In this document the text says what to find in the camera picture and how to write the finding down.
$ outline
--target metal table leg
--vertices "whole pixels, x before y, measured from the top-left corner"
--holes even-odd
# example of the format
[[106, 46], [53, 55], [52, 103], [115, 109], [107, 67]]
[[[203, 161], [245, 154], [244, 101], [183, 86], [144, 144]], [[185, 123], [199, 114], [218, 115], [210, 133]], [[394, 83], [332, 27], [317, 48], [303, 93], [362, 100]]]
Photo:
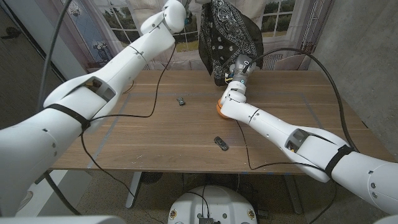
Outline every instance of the metal table leg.
[[301, 202], [299, 199], [299, 193], [297, 192], [297, 186], [294, 181], [293, 175], [284, 175], [285, 183], [287, 190], [289, 191], [290, 201], [293, 205], [293, 211], [297, 215], [303, 213], [303, 207], [301, 206]]
[[[142, 172], [134, 172], [134, 175], [132, 177], [130, 191], [135, 196], [137, 196], [137, 190], [138, 190], [138, 186], [139, 186], [139, 181], [141, 179], [141, 174], [142, 174]], [[126, 208], [132, 208], [135, 200], [136, 199], [130, 194], [130, 192], [128, 192], [127, 200], [126, 200]]]

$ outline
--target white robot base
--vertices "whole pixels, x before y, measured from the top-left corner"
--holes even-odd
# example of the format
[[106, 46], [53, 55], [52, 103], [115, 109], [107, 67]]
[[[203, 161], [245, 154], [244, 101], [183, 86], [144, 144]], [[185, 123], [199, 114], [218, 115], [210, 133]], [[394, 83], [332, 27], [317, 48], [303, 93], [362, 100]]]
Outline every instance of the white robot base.
[[[202, 194], [208, 207], [205, 201], [202, 206]], [[253, 206], [242, 195], [226, 187], [206, 185], [183, 194], [172, 205], [168, 224], [187, 223], [256, 224], [257, 219]]]

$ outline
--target wooden table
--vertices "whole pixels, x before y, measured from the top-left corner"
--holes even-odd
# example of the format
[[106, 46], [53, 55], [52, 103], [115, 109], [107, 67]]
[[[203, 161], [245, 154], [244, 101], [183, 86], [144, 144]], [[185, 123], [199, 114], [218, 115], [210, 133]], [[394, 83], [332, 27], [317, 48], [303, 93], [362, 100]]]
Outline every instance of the wooden table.
[[[129, 94], [113, 113], [148, 115], [152, 111], [160, 71], [142, 71]], [[242, 134], [236, 122], [216, 112], [225, 86], [214, 84], [206, 71], [166, 71], [150, 118], [109, 118], [99, 130], [85, 135], [88, 151], [107, 170], [158, 172], [219, 172], [302, 174], [295, 165], [250, 170]], [[248, 103], [291, 124], [331, 131], [344, 139], [336, 96], [326, 78], [313, 71], [254, 72], [246, 92]], [[179, 106], [176, 98], [186, 105]], [[349, 132], [358, 149], [369, 156], [394, 161], [380, 141], [344, 102]], [[290, 162], [271, 142], [241, 124], [252, 166]], [[229, 149], [222, 151], [214, 138]], [[53, 169], [97, 169], [80, 139]]]

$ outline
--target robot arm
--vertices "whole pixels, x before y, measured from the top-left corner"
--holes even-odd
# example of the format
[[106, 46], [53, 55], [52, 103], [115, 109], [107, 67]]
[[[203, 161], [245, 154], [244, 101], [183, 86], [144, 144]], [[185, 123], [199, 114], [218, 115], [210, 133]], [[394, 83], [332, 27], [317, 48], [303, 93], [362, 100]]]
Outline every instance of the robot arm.
[[248, 124], [274, 143], [299, 169], [321, 182], [332, 178], [352, 193], [390, 214], [398, 214], [398, 164], [350, 150], [348, 143], [318, 128], [295, 126], [246, 103], [237, 83], [228, 85], [218, 107], [223, 116]]
[[[142, 68], [175, 42], [172, 34], [185, 25], [186, 10], [169, 0], [162, 12], [143, 23], [144, 34], [97, 72], [69, 80], [44, 102], [44, 110], [0, 131], [0, 216], [11, 217], [31, 183], [43, 174], [86, 129], [95, 131], [123, 88]], [[86, 87], [98, 83], [97, 89]]]

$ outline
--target black bandana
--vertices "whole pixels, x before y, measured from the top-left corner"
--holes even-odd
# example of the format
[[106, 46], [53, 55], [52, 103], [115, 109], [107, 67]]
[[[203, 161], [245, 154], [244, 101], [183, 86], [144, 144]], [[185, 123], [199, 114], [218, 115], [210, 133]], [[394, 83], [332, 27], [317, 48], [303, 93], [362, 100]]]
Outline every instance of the black bandana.
[[[231, 3], [212, 0], [202, 6], [199, 55], [216, 85], [226, 85], [224, 74], [239, 54], [256, 58], [263, 51], [260, 29]], [[262, 67], [262, 60], [257, 66]]]

